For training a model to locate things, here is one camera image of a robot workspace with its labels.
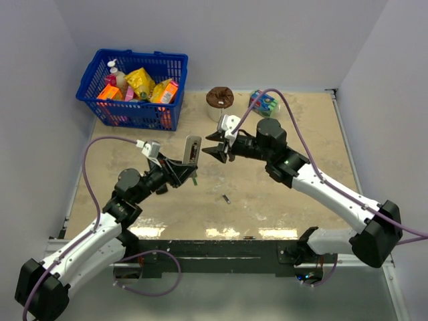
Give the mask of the black battery pair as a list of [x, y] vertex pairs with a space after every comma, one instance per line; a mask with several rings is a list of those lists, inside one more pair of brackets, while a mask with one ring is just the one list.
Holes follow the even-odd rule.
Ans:
[[222, 194], [222, 197], [225, 199], [227, 204], [231, 204], [231, 201], [226, 194]]
[[191, 145], [191, 152], [190, 152], [190, 156], [189, 156], [189, 161], [191, 163], [195, 162], [195, 159], [197, 158], [197, 150], [198, 150], [198, 144], [197, 144], [197, 142], [194, 142]]

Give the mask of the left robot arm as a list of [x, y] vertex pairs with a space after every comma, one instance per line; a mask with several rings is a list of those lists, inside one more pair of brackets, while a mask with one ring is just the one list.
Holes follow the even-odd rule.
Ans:
[[125, 169], [118, 176], [112, 198], [87, 228], [61, 249], [41, 261], [29, 259], [21, 267], [15, 300], [23, 317], [56, 320], [78, 291], [110, 264], [132, 262], [138, 239], [128, 228], [142, 210], [138, 206], [162, 185], [180, 187], [197, 170], [163, 155], [148, 172]]

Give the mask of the beige white remote control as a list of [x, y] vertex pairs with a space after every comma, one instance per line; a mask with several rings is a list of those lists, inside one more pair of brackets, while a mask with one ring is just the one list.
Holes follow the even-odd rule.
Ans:
[[201, 142], [200, 136], [188, 135], [186, 137], [183, 164], [196, 165], [198, 163]]

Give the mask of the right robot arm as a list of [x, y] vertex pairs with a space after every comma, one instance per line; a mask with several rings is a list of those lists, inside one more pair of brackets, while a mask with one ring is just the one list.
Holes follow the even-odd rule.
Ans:
[[322, 174], [313, 161], [288, 146], [287, 132], [276, 119], [260, 120], [255, 135], [236, 130], [239, 120], [222, 116], [217, 130], [206, 137], [218, 145], [202, 151], [222, 163], [237, 156], [265, 162], [275, 182], [313, 198], [349, 225], [337, 230], [309, 228], [298, 240], [296, 263], [312, 263], [324, 254], [353, 254], [372, 268], [381, 267], [403, 236], [397, 226], [398, 205], [390, 200], [380, 204]]

